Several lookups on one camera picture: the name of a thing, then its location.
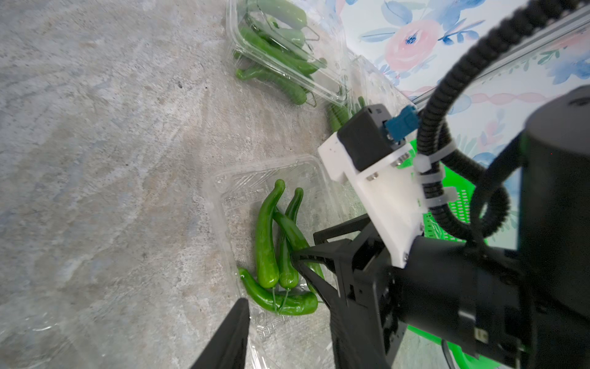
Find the bright green plastic basket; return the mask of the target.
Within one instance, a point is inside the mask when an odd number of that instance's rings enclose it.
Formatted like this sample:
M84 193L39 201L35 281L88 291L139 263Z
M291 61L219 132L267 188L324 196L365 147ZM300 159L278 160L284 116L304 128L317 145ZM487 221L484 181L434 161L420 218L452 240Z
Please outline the bright green plastic basket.
M506 357L504 298L513 287L476 264L459 242L418 237L397 273L399 311L408 329L438 344L451 368L497 368Z

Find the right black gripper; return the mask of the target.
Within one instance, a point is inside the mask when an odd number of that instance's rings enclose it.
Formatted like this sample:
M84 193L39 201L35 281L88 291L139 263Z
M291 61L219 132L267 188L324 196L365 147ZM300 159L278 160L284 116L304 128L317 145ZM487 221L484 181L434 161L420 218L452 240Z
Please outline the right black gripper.
M480 255L471 244L419 236L397 268L368 214L313 239L318 246L293 254L295 268L385 360L414 327L465 355L534 367L533 297L504 250Z

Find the clear pepper container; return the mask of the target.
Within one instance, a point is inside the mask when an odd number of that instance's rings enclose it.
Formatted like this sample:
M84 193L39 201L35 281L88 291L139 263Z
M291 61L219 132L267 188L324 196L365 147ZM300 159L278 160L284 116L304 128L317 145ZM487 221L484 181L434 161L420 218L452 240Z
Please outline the clear pepper container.
M350 71L347 75L345 104L327 105L327 119L332 132L337 132L365 106L383 104L392 116L396 116L407 105L413 105L368 59L351 51L348 56Z
M281 91L294 105L347 103L344 27L323 1L229 1L226 29L240 81Z
M216 172L208 209L231 293L250 305L248 355L256 368L332 368L330 312L287 261L288 235L273 219L292 219L304 247L313 233L344 219L335 191L312 155L267 159Z

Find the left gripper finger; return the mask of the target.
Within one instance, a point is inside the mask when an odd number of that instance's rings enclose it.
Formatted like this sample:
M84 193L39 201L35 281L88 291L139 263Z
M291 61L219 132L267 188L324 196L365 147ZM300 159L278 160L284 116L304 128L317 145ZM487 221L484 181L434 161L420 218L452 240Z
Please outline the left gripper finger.
M246 298L239 298L191 369L244 369L250 327Z

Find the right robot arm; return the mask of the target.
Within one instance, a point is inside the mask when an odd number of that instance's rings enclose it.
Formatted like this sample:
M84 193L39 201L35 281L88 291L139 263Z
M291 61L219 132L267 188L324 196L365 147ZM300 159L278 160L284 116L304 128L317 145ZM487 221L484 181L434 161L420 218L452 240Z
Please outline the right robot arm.
M338 368L389 368L409 327L512 368L589 366L589 88L533 112L470 204L520 172L516 250L426 238L408 198L359 186L367 213L293 262L330 311Z

